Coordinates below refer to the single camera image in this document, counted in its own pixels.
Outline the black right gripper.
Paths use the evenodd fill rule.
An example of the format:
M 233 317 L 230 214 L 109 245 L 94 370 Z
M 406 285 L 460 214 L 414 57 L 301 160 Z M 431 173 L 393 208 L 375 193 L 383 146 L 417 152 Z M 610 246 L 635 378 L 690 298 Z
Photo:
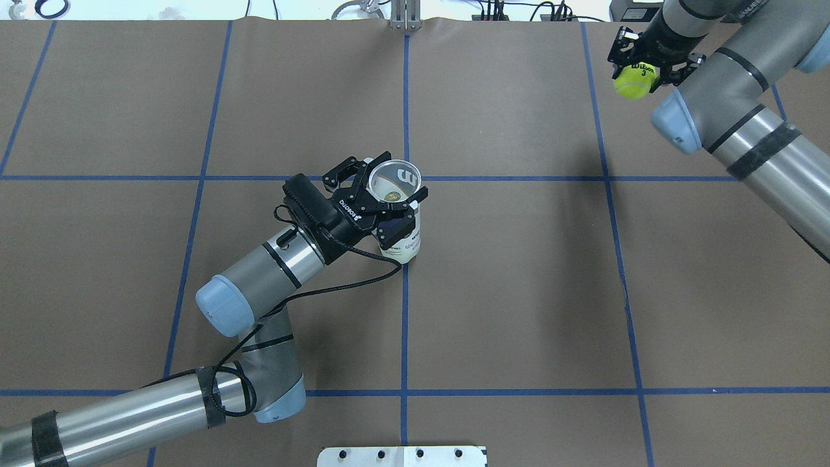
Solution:
M 629 27 L 620 27 L 607 61 L 614 66 L 646 62 L 656 68 L 652 88 L 679 86 L 706 61 L 706 55 L 688 55 L 703 38 L 704 35 L 684 36 L 675 32 L 660 10 L 641 34 Z

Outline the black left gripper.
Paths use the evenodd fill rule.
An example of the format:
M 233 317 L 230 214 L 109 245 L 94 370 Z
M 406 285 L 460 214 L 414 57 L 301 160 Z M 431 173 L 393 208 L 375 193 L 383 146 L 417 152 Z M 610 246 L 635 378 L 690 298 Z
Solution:
M 349 157 L 323 175 L 326 190 L 333 194 L 324 199 L 324 258 L 336 260 L 349 249 L 356 247 L 370 235 L 379 240 L 380 251 L 419 251 L 421 247 L 421 219 L 419 204 L 428 195 L 427 187 L 416 191 L 402 189 L 406 199 L 412 194 L 421 194 L 413 205 L 412 219 L 396 218 L 396 204 L 380 202 L 368 192 L 368 180 L 371 172 L 384 162 L 390 162 L 392 155 L 385 151 L 371 160 L 357 160 Z M 341 184 L 353 178 L 350 188 L 341 190 Z M 392 231 L 398 227 L 412 226 L 413 229 L 392 245 L 395 237 Z

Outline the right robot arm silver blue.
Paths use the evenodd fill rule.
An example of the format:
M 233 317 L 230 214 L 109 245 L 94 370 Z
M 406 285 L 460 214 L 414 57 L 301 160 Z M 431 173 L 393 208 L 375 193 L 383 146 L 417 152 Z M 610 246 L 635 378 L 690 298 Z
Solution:
M 647 28 L 617 32 L 613 78 L 653 66 L 672 91 L 652 126 L 685 154 L 706 150 L 820 257 L 829 249 L 828 154 L 759 97 L 791 70 L 828 65 L 827 1 L 666 1 Z

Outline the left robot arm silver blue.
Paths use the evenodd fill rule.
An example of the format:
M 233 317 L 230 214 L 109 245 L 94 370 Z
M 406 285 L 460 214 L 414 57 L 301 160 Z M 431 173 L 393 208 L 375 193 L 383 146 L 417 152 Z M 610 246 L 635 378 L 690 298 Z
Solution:
M 428 195 L 419 169 L 388 152 L 347 158 L 322 182 L 324 191 L 304 174 L 288 178 L 281 204 L 287 227 L 196 292 L 207 321 L 238 338 L 219 363 L 5 428 L 2 465 L 101 465 L 230 418 L 269 424 L 302 411 L 305 378 L 288 305 L 341 291 L 303 287 L 346 252 L 392 264 L 382 279 L 398 273 L 417 254 L 419 207 Z

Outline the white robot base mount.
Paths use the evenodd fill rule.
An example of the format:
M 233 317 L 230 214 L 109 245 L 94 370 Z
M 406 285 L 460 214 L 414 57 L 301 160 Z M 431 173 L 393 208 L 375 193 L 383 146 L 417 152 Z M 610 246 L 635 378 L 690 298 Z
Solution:
M 321 450 L 317 466 L 488 466 L 479 446 L 366 446 Z

